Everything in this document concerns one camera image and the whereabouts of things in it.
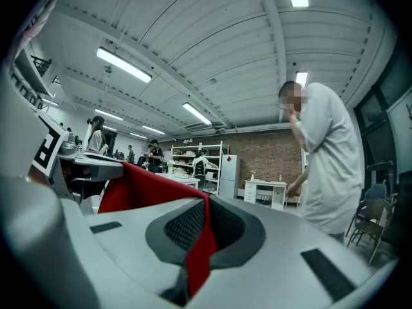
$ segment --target person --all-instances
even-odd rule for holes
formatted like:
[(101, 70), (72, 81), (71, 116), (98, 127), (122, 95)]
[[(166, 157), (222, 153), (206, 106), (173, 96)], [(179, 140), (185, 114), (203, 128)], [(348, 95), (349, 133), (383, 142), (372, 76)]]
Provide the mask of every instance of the person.
[(131, 145), (129, 144), (129, 146), (127, 147), (129, 149), (129, 154), (127, 156), (127, 162), (133, 164), (135, 162), (135, 153), (133, 152), (133, 150), (131, 149)]
[(332, 89), (316, 82), (304, 89), (288, 81), (279, 98), (286, 103), (295, 139), (310, 153), (308, 167), (286, 195), (292, 196), (307, 179), (302, 217), (343, 243), (362, 187), (359, 144), (349, 113)]
[(152, 151), (153, 146), (151, 144), (149, 144), (147, 146), (147, 152), (143, 153), (138, 161), (137, 161), (137, 166), (143, 168), (143, 169), (147, 169), (147, 167), (149, 166), (149, 154)]
[(151, 152), (149, 153), (149, 172), (158, 173), (159, 166), (162, 163), (163, 152), (159, 148), (159, 143), (157, 140), (151, 140), (150, 144), (152, 145)]
[(104, 138), (103, 125), (104, 119), (102, 116), (95, 116), (91, 120), (91, 134), (88, 139), (86, 151), (99, 153), (99, 151), (106, 145)]
[(207, 166), (209, 166), (209, 168), (218, 168), (217, 165), (209, 162), (208, 159), (206, 159), (203, 155), (204, 152), (199, 150), (198, 152), (196, 152), (196, 155), (194, 156), (194, 159), (192, 161), (193, 175), (195, 178), (200, 180), (198, 184), (198, 188), (200, 190), (202, 190), (205, 185)]

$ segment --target black shirt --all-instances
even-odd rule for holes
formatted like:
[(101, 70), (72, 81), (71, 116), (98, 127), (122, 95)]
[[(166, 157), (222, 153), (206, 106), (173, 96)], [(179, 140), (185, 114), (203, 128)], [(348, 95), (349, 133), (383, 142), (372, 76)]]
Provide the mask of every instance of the black shirt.
[[(152, 149), (152, 153), (153, 156), (163, 156), (162, 149), (160, 149), (159, 147)], [(149, 157), (149, 165), (160, 165), (161, 162), (162, 160)]]

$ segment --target ceiling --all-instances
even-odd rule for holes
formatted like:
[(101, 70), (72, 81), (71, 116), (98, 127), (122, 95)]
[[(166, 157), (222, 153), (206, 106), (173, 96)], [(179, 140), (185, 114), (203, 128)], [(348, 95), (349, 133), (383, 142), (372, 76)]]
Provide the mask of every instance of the ceiling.
[[(190, 102), (231, 129), (286, 122), (277, 92), (297, 71), (345, 102), (383, 31), (372, 0), (59, 0), (36, 37), (65, 100), (124, 117), (125, 130), (164, 139), (213, 133)], [(96, 57), (99, 46), (153, 76), (146, 84)]]

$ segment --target man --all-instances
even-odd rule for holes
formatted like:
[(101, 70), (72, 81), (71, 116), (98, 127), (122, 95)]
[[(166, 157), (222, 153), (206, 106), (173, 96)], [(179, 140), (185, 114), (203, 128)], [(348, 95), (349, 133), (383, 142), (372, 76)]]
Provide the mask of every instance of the man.
[(159, 148), (157, 140), (151, 140), (152, 150), (149, 153), (149, 172), (158, 173), (159, 166), (162, 163), (163, 152)]
[(316, 82), (304, 89), (288, 81), (279, 98), (287, 105), (296, 140), (310, 153), (308, 167), (286, 194), (293, 195), (307, 179), (302, 217), (343, 243), (362, 184), (361, 158), (350, 116), (339, 96)]
[(126, 158), (126, 161), (133, 164), (135, 162), (135, 153), (131, 149), (131, 145), (129, 145), (127, 148), (129, 149), (129, 154)]

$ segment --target black mesh grille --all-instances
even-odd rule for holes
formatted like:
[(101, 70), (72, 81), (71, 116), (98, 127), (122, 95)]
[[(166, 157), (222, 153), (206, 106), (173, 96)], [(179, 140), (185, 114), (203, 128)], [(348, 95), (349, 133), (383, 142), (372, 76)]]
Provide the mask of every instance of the black mesh grille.
[(218, 250), (222, 250), (242, 237), (246, 225), (242, 218), (214, 200), (210, 200), (210, 203), (211, 227), (216, 240), (216, 247)]
[(184, 250), (189, 250), (199, 238), (204, 225), (205, 203), (202, 200), (182, 215), (167, 222), (164, 230), (173, 243)]

